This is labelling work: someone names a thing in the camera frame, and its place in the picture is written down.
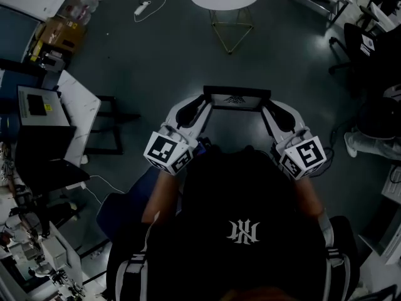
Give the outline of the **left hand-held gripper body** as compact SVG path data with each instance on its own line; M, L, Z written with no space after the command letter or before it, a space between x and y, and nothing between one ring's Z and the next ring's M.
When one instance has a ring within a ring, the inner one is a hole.
M152 132L143 156L154 167L175 176L194 158L197 146L197 139L164 122L158 132Z

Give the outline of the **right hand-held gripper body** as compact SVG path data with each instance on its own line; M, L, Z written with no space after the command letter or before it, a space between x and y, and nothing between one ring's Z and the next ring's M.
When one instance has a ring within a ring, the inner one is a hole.
M311 134L309 128L303 128L279 141L274 149L279 156L279 165L294 180L309 176L326 162L321 142L318 136Z

